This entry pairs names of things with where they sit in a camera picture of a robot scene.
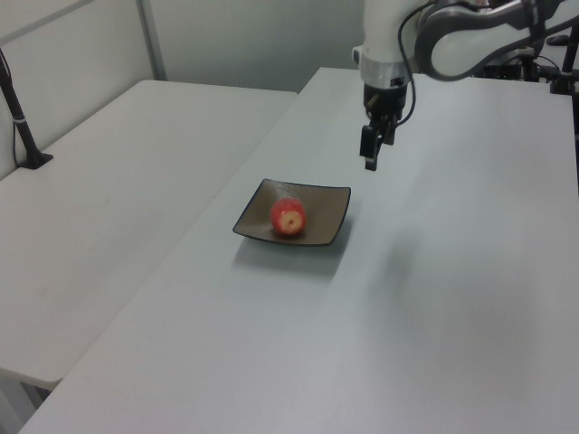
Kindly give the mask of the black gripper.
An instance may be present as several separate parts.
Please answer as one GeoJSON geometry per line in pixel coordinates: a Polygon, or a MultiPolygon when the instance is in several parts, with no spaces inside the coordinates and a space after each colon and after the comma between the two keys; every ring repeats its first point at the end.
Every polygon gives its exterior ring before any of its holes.
{"type": "Polygon", "coordinates": [[[375,172],[379,135],[384,136],[384,143],[394,144],[395,131],[402,121],[408,86],[379,89],[364,85],[363,104],[368,125],[362,127],[359,155],[365,159],[365,169],[375,172]]]}

